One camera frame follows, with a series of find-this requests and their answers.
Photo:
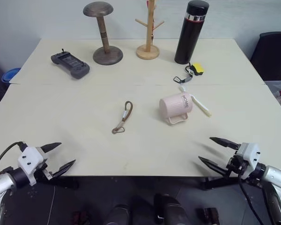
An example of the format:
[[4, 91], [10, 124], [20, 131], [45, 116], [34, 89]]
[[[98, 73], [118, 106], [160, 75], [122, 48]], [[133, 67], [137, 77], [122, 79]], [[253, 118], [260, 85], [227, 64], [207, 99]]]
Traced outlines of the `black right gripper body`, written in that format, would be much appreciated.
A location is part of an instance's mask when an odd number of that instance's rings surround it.
[[228, 169], [226, 177], [229, 177], [232, 173], [240, 175], [241, 179], [247, 179], [245, 172], [248, 168], [248, 161], [240, 155], [238, 151], [235, 151], [233, 157], [230, 158], [226, 166]]

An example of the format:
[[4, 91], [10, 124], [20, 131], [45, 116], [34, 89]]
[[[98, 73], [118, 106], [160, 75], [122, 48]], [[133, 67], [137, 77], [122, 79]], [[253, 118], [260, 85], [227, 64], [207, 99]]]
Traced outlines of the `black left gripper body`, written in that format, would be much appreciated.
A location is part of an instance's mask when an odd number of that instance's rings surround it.
[[37, 183], [47, 183], [50, 180], [53, 180], [54, 175], [52, 172], [47, 170], [47, 163], [42, 163], [36, 168], [34, 172], [34, 178], [36, 179]]

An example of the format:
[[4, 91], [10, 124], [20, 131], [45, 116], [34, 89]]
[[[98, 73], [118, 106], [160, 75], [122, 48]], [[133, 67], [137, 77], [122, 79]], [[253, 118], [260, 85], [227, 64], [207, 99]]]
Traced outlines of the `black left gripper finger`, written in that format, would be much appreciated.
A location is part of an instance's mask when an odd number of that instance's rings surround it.
[[54, 150], [55, 148], [57, 148], [58, 146], [60, 146], [62, 143], [61, 142], [55, 142], [55, 143], [50, 143], [50, 144], [46, 144], [44, 146], [41, 146], [41, 153], [42, 154], [46, 154], [52, 150]]
[[52, 177], [53, 177], [53, 178], [57, 178], [57, 177], [59, 177], [59, 176], [65, 174], [65, 173], [71, 168], [71, 166], [73, 166], [74, 163], [75, 163], [75, 160], [72, 160], [72, 161], [70, 161], [70, 162], [64, 164], [63, 166], [61, 166], [61, 167], [59, 168], [59, 170], [58, 170], [57, 172], [55, 172], [55, 173], [53, 174]]

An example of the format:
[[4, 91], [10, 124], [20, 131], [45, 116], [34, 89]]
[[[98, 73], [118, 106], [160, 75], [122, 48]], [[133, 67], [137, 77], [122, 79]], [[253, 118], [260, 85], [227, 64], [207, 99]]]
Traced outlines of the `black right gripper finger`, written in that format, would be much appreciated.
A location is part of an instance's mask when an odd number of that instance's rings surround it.
[[209, 169], [213, 170], [214, 172], [220, 175], [230, 175], [228, 169], [219, 167], [215, 162], [200, 156], [198, 156], [198, 158], [202, 163], [204, 163]]
[[210, 140], [216, 142], [217, 144], [226, 147], [226, 148], [231, 148], [233, 150], [238, 150], [239, 149], [239, 144], [232, 142], [230, 140], [224, 139], [224, 138], [218, 138], [218, 137], [210, 137]]

